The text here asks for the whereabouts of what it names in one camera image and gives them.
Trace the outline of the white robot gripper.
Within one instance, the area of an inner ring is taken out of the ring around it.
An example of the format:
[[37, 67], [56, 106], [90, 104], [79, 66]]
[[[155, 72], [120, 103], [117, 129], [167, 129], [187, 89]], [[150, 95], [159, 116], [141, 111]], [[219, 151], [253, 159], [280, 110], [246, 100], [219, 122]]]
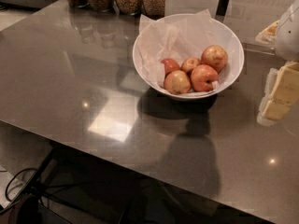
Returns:
[[279, 69], [270, 69], [259, 106], [257, 122], [273, 126], [299, 100], [299, 0], [294, 0], [280, 20], [264, 28], [255, 40], [266, 45], [275, 43], [276, 55], [287, 61]]

